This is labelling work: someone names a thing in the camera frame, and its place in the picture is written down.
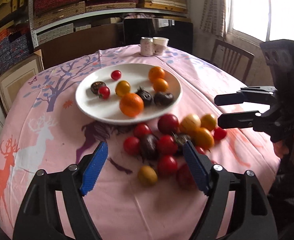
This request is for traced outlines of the white paper cup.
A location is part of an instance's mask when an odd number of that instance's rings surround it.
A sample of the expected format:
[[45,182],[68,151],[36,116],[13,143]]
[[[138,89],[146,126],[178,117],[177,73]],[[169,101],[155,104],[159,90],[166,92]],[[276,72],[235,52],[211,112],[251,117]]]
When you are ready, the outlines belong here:
[[164,51],[167,49],[169,39],[165,37],[153,37],[154,44],[154,54],[163,55]]

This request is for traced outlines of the dark chestnut with spiral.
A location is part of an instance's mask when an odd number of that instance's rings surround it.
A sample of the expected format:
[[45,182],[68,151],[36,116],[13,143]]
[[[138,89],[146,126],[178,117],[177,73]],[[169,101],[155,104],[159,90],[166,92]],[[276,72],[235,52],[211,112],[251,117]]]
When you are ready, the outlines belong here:
[[187,134],[174,134],[174,141],[178,146],[174,156],[179,157],[183,155],[183,146],[187,141],[191,141],[191,137]]

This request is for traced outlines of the yellow tomato on plate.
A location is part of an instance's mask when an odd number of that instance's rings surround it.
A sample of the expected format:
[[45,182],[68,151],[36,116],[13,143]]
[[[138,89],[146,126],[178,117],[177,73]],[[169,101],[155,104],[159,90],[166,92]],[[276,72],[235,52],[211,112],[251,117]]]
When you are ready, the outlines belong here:
[[131,91],[131,85],[129,84],[129,82],[122,80],[119,81],[116,85],[115,88],[115,93],[122,98],[123,96],[125,96],[127,93],[130,93]]

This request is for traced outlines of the dark water chestnut left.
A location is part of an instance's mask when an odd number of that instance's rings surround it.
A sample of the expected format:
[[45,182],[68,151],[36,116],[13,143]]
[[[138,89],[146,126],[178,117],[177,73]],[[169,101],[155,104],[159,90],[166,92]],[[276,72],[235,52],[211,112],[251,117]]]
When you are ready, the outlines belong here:
[[90,89],[93,94],[98,95],[99,88],[104,86],[106,86],[106,83],[104,83],[103,81],[95,81],[91,84]]

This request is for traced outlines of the yellow orange fruit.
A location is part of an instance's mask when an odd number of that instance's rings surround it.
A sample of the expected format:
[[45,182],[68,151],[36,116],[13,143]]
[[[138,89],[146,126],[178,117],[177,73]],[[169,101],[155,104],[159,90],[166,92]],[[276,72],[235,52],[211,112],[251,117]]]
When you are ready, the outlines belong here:
[[201,127],[212,131],[217,126],[217,118],[214,114],[205,114],[201,117]]
[[191,139],[195,146],[209,150],[214,146],[214,138],[211,132],[204,127],[197,127],[190,132]]

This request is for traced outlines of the large red tomato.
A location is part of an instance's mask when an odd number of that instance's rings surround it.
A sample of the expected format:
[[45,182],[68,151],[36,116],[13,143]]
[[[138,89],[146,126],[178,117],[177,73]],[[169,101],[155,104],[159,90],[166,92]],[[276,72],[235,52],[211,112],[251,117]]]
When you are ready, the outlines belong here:
[[178,132],[179,124],[176,115],[166,114],[159,118],[157,128],[162,134],[172,134]]

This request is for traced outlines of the red cherry tomato front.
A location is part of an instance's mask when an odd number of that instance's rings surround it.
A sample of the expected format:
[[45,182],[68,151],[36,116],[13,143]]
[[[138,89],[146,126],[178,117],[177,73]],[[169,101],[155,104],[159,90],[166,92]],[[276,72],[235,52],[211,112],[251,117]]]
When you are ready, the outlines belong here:
[[110,97],[110,89],[107,86],[101,86],[98,89],[98,97],[101,99],[108,99]]

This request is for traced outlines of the dark water chestnut middle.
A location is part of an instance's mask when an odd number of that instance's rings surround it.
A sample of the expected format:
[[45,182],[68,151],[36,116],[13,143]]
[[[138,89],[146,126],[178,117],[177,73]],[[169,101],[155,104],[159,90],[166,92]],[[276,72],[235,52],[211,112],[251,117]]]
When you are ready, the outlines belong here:
[[137,91],[136,94],[143,100],[144,107],[149,107],[152,102],[153,102],[153,97],[152,95],[146,91],[144,88],[140,87]]

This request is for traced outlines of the orange at plate back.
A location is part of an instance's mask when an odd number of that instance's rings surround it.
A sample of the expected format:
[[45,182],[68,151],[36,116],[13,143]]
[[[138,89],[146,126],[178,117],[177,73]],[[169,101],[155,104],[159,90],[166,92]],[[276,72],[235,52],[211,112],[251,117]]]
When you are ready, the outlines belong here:
[[148,78],[151,83],[154,83],[156,79],[164,79],[165,71],[161,67],[152,67],[149,70]]

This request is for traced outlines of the dark purple chestnut on cloth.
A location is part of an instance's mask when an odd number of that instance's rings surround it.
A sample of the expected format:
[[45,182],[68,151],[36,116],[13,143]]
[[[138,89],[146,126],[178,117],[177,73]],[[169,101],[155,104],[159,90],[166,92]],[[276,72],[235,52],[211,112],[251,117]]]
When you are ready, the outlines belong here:
[[140,139],[140,146],[141,146],[141,156],[143,159],[147,159],[150,161],[156,161],[159,157],[157,151],[157,143],[158,137],[154,134],[147,134],[142,139]]

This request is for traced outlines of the brown kiwi fruit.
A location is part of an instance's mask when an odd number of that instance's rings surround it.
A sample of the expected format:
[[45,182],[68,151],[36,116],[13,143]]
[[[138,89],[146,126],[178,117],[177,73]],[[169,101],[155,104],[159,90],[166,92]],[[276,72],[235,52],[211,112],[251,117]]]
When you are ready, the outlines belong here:
[[148,165],[144,165],[140,168],[137,178],[143,186],[147,187],[154,186],[158,182],[156,171]]

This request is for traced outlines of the white drink can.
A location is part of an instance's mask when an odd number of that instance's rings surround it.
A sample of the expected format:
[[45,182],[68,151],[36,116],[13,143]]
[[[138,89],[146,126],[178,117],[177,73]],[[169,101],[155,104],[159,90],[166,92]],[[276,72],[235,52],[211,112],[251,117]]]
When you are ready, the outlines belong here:
[[152,56],[154,54],[154,40],[151,37],[142,37],[140,39],[140,54],[142,56]]

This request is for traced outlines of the small red tomato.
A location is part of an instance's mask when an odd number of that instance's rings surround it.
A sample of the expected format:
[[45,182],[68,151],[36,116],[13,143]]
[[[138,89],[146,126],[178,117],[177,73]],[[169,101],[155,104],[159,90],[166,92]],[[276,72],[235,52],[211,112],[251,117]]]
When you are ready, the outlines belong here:
[[221,127],[216,127],[214,129],[214,140],[215,141],[221,141],[227,136],[227,131],[225,129],[222,129]]

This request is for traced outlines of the dark water chestnut right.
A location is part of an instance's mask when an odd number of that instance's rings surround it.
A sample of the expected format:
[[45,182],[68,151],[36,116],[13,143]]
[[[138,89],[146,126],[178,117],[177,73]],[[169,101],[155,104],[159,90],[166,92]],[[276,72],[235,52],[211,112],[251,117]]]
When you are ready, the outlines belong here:
[[171,93],[157,92],[154,95],[154,103],[157,106],[168,106],[174,102],[174,96]]

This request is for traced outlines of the red tomato with stem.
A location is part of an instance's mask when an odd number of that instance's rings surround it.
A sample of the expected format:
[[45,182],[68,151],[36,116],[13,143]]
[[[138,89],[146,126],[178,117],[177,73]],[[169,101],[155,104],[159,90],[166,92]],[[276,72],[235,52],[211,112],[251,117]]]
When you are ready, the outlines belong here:
[[178,151],[178,144],[172,135],[164,135],[157,142],[160,156],[174,155]]

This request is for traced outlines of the dark red plum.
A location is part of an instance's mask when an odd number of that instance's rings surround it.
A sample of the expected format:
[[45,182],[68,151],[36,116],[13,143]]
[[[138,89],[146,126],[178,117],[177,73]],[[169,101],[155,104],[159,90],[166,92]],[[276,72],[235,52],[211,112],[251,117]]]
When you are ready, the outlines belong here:
[[187,164],[183,164],[176,173],[176,182],[184,190],[196,190],[197,185]]

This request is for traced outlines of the large orange on plate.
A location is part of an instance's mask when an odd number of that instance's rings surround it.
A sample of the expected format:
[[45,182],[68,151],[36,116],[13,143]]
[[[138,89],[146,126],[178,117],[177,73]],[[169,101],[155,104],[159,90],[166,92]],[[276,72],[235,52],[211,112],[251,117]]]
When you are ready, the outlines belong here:
[[119,108],[123,114],[134,118],[144,110],[144,102],[137,94],[127,93],[120,100]]

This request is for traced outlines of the framed picture leaning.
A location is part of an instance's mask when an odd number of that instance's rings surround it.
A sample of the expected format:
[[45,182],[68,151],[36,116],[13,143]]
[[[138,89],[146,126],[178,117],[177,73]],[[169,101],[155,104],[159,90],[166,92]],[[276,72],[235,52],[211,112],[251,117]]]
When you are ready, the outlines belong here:
[[31,78],[31,83],[36,81],[35,76],[43,70],[42,51],[37,50],[1,74],[0,98],[6,115],[24,83]]

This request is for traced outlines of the white round plate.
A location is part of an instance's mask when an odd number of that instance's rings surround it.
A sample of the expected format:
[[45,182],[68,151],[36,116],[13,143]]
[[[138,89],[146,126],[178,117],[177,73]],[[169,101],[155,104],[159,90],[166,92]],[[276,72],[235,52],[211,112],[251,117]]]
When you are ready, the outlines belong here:
[[[167,93],[170,93],[174,100],[168,106],[156,106],[151,103],[143,109],[143,104],[133,106],[131,113],[139,112],[135,116],[128,116],[120,109],[120,103],[124,97],[138,98],[136,92],[142,89],[151,96],[156,94],[154,85],[149,79],[149,72],[153,66],[141,63],[127,63],[109,66],[96,70],[80,82],[75,92],[75,100],[82,113],[92,119],[112,125],[131,125],[139,122],[146,122],[169,113],[181,100],[183,89],[176,76],[164,71],[164,84],[167,85]],[[102,81],[110,90],[108,98],[103,99],[91,91],[91,86],[96,81]]]

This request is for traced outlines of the small orange on plate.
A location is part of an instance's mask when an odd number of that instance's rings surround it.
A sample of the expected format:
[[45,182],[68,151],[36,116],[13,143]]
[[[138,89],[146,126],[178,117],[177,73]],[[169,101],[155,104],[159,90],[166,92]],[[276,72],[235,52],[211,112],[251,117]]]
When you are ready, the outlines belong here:
[[166,92],[169,88],[169,85],[165,79],[157,78],[154,80],[153,89],[156,93]]

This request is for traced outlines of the dark water chestnut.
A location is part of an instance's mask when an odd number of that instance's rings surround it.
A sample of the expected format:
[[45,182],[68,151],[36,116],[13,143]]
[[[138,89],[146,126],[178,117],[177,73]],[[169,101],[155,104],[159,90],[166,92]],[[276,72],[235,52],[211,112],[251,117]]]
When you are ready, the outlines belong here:
[[143,100],[144,107],[149,107],[152,102],[153,102],[153,97],[152,95],[146,91],[144,88],[140,87],[137,91],[136,94]]
[[91,84],[90,89],[93,94],[98,95],[99,88],[104,86],[106,86],[106,83],[104,83],[103,81],[95,81]]
[[168,106],[174,102],[174,96],[171,93],[157,92],[154,95],[154,103],[157,106]]

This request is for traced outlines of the yellow orange fruit back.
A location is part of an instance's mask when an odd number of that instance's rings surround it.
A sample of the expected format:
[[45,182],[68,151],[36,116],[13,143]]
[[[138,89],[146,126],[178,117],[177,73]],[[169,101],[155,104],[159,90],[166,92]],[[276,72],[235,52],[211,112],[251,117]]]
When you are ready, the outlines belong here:
[[205,114],[201,117],[201,127],[212,131],[217,126],[217,118],[214,114]]

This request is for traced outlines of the red cherry tomato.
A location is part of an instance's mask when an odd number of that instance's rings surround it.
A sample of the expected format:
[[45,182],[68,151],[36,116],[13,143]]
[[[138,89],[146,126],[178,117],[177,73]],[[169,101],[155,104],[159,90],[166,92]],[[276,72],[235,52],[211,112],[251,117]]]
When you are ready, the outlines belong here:
[[101,86],[98,89],[98,97],[101,99],[108,99],[110,97],[110,89],[107,86]]
[[114,81],[119,80],[121,77],[122,77],[122,72],[119,71],[119,70],[114,70],[114,71],[111,73],[111,78],[112,78],[112,80],[114,80]]

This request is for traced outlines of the metal storage shelf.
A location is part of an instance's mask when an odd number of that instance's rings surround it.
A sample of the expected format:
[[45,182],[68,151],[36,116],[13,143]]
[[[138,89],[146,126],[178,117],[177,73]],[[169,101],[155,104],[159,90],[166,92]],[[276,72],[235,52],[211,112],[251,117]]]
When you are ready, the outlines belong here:
[[57,36],[82,29],[91,18],[121,14],[188,16],[188,0],[29,0],[29,25],[33,47]]

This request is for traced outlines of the yellow orange fruit front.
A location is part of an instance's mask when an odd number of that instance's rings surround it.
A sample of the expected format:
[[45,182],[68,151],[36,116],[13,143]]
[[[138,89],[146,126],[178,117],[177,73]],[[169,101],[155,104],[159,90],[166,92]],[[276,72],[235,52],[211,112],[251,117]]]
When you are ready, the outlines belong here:
[[209,150],[214,146],[214,138],[211,132],[204,127],[197,127],[190,132],[191,139],[195,146]]

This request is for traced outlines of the dark wooden cabinet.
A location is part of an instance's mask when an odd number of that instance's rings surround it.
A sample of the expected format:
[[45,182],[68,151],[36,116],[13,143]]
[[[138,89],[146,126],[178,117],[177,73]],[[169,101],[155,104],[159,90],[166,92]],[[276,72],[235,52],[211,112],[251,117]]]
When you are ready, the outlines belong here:
[[42,52],[43,66],[48,69],[98,50],[121,47],[123,43],[123,24],[113,23],[55,38],[39,45],[34,51]]

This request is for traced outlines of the pink printed tablecloth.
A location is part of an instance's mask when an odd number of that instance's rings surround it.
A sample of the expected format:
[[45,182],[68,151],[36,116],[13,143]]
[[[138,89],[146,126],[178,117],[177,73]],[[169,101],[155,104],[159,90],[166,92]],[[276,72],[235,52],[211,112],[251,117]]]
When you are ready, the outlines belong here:
[[39,169],[59,172],[78,154],[108,143],[106,161],[94,189],[84,198],[103,239],[188,239],[200,218],[206,197],[183,190],[175,178],[143,187],[137,179],[142,161],[126,154],[123,141],[132,132],[95,122],[77,107],[75,91],[92,72],[122,63],[159,66],[182,85],[180,103],[172,110],[179,119],[197,115],[267,110],[243,103],[216,107],[218,94],[233,93],[242,83],[201,59],[168,48],[162,56],[143,57],[138,45],[99,50],[59,64],[27,81],[17,94],[0,136],[0,224],[8,236],[29,183]]

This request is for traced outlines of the red cherry tomato back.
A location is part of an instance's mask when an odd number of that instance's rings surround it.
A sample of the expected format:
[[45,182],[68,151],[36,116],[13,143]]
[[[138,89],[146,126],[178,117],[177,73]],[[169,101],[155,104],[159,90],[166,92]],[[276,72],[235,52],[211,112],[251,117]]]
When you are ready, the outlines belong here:
[[122,72],[119,71],[119,70],[114,70],[114,71],[111,73],[111,78],[112,78],[112,80],[114,80],[114,81],[119,80],[121,77],[122,77]]

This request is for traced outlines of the dark wooden chair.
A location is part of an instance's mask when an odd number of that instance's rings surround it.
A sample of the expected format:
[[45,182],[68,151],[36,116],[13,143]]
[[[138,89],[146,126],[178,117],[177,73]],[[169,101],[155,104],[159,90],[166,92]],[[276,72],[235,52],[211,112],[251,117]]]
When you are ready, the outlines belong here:
[[[223,49],[221,69],[230,75],[234,75],[238,69],[241,69],[243,72],[241,81],[244,83],[248,77],[252,63],[254,61],[254,54],[225,41],[216,39],[209,60],[210,63],[214,63],[214,59],[219,47]],[[247,59],[247,64],[244,67],[240,67],[241,60],[244,58]]]

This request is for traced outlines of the patterned curtain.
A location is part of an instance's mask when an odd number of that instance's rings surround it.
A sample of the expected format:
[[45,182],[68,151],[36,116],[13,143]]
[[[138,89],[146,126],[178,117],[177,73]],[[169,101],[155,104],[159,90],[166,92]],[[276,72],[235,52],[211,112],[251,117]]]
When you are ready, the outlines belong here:
[[225,37],[226,0],[204,0],[200,29],[216,37]]

